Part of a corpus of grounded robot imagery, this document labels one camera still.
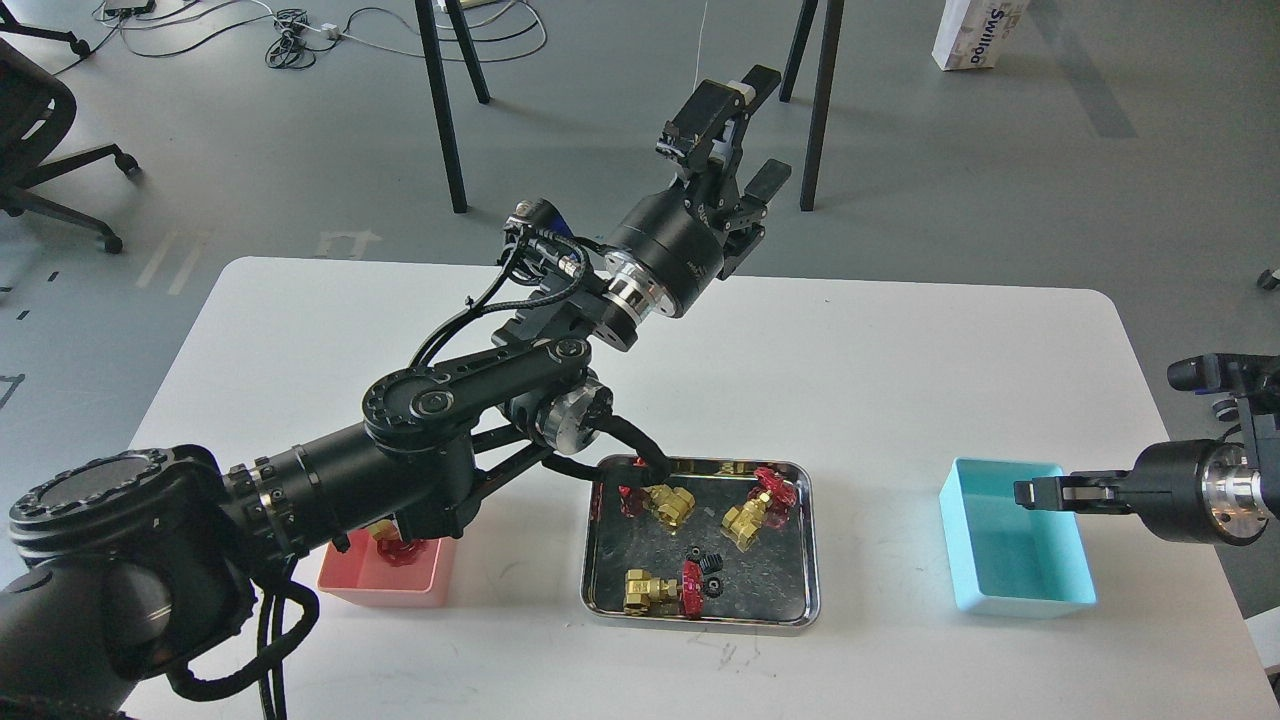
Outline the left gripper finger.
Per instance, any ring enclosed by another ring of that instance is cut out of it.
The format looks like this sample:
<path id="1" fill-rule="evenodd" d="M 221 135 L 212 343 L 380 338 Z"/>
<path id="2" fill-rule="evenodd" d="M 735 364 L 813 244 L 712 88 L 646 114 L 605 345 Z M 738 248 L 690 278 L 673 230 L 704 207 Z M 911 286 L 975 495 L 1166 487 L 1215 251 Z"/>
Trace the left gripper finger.
<path id="1" fill-rule="evenodd" d="M 741 196 L 724 217 L 724 231 L 745 231 L 765 218 L 769 201 L 786 184 L 792 168 L 790 164 L 769 159 L 751 178 Z"/>
<path id="2" fill-rule="evenodd" d="M 740 197 L 736 170 L 750 118 L 782 81 L 777 69 L 754 65 L 741 81 L 704 79 L 667 120 L 655 150 L 678 165 L 687 186 L 701 182 L 708 201 Z"/>

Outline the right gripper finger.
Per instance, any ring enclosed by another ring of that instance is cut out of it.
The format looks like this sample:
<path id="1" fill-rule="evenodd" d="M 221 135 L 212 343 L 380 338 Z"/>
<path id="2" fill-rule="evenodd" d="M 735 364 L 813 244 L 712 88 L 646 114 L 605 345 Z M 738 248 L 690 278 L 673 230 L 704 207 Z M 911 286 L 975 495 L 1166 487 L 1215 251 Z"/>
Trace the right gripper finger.
<path id="1" fill-rule="evenodd" d="M 1119 497 L 1123 478 L 1115 474 L 1034 477 L 1012 483 L 1014 502 L 1027 510 L 1101 515 L 1135 514 Z"/>

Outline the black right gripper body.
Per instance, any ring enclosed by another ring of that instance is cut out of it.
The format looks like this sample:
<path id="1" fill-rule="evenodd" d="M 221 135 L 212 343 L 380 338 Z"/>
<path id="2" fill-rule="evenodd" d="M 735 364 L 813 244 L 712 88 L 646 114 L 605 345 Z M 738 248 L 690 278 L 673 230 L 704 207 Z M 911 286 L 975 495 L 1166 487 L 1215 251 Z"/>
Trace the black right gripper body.
<path id="1" fill-rule="evenodd" d="M 1146 448 L 1130 470 L 1130 506 L 1171 542 L 1247 546 L 1275 519 L 1245 448 L 1215 439 Z"/>

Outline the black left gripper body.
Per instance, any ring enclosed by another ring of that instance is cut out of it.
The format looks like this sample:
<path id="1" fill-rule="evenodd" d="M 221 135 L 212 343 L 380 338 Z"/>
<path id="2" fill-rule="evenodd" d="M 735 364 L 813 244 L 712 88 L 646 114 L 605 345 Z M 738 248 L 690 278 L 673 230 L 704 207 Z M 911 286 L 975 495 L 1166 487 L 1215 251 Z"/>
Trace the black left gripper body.
<path id="1" fill-rule="evenodd" d="M 660 313 L 681 318 L 713 279 L 728 279 L 765 237 L 767 205 L 746 195 L 721 215 L 680 187 L 646 196 L 605 243 L 646 268 L 666 295 Z"/>

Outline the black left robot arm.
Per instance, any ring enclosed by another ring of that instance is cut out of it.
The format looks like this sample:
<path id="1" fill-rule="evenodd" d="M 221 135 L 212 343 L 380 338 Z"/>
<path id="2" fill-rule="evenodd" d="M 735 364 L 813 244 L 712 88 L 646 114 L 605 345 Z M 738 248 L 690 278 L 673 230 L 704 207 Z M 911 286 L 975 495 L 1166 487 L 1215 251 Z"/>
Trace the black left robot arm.
<path id="1" fill-rule="evenodd" d="M 614 413 L 590 342 L 631 348 L 646 316 L 682 316 L 764 240 L 791 169 L 769 160 L 745 188 L 736 172 L 783 85 L 762 65 L 703 81 L 657 141 L 675 178 L 602 242 L 521 202 L 497 278 L 371 384 L 352 427 L 227 471 L 197 445 L 127 450 L 26 492 L 8 514 L 27 570 L 3 589 L 3 716 L 119 719 L 164 676 L 196 702 L 259 684 L 283 719 L 283 662 L 320 616 L 292 577 L 311 550 L 384 519 L 458 539 L 535 465 L 596 480 L 573 455 L 602 433 L 643 460 L 626 484 L 663 482 L 669 460 Z"/>

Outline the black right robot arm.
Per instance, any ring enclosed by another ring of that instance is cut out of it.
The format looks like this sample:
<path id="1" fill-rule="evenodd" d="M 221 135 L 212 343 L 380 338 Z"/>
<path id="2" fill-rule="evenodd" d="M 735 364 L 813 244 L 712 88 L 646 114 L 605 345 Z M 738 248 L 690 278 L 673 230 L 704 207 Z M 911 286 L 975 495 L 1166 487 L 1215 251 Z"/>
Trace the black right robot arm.
<path id="1" fill-rule="evenodd" d="M 1239 439 L 1152 445 L 1128 471 L 1074 471 L 1012 486 L 1029 510 L 1140 518 L 1161 539 L 1248 546 L 1277 521 L 1277 356 L 1206 354 L 1167 368 L 1174 389 L 1230 395 Z"/>

